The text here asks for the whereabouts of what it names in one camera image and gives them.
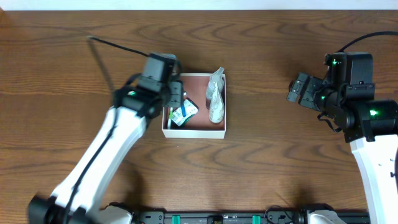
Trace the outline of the clear spray bottle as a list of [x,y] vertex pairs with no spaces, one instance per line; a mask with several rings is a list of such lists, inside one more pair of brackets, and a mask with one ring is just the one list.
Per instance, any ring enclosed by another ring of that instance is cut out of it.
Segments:
[[210,109],[210,103],[213,96],[213,92],[218,87],[219,92],[223,90],[224,80],[223,80],[224,68],[220,67],[209,77],[208,86],[206,89],[206,108]]

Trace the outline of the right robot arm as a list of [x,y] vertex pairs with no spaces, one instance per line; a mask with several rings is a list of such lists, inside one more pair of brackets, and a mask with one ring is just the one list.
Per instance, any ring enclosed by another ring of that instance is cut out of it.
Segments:
[[287,100],[319,112],[358,164],[371,223],[397,223],[397,102],[376,100],[371,75],[299,73]]

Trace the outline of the white leaf-print shampoo tube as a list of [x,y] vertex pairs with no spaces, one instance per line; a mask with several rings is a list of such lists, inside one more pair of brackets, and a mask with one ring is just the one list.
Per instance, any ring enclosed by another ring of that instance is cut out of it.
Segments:
[[209,108],[209,120],[212,123],[220,123],[224,119],[224,103],[221,97],[218,85],[215,85],[215,90],[213,91],[210,108]]

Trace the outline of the white box with pink inside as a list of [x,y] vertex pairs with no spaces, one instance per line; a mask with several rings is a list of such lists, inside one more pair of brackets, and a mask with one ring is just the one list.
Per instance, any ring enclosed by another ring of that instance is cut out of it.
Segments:
[[197,138],[197,139],[224,139],[226,133],[226,86],[222,91],[224,102],[224,118],[220,123],[212,123],[209,120],[209,111],[206,108],[206,88],[210,73],[182,73],[180,79],[184,82],[184,97],[190,100],[198,108],[198,113],[190,118],[182,127],[172,123],[167,128],[170,110],[162,110],[162,132],[166,138]]

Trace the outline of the blue disposable razor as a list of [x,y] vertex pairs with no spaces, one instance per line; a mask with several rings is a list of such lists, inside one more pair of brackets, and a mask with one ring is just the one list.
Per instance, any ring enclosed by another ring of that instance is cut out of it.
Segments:
[[186,115],[187,115],[186,109],[185,109],[185,104],[184,104],[184,102],[185,102],[185,100],[186,100],[186,97],[187,97],[187,92],[184,91],[184,93],[183,93],[182,105],[181,105],[181,111],[182,111],[182,116],[183,116],[183,117],[186,117]]

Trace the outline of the green white soap packet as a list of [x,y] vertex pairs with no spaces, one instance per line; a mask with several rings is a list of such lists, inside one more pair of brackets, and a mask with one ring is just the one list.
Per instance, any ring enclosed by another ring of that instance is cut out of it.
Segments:
[[183,105],[170,112],[169,118],[171,122],[178,127],[184,126],[193,116],[198,113],[199,109],[189,98],[185,99]]

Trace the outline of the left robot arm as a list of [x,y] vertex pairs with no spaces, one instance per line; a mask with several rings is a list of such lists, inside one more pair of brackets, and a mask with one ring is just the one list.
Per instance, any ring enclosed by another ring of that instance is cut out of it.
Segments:
[[101,129],[68,177],[50,198],[35,196],[29,223],[132,223],[134,214],[115,203],[101,209],[106,189],[121,162],[144,135],[151,119],[183,101],[183,82],[154,82],[143,88],[126,83],[113,93]]

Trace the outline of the green white toothbrush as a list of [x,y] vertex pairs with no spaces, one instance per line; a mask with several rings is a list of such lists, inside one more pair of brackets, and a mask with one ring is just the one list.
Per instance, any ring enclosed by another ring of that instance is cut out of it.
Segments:
[[170,107],[170,113],[169,113],[169,117],[168,117],[168,120],[167,120],[167,129],[171,129],[171,126],[172,126],[173,110],[174,110],[174,108]]

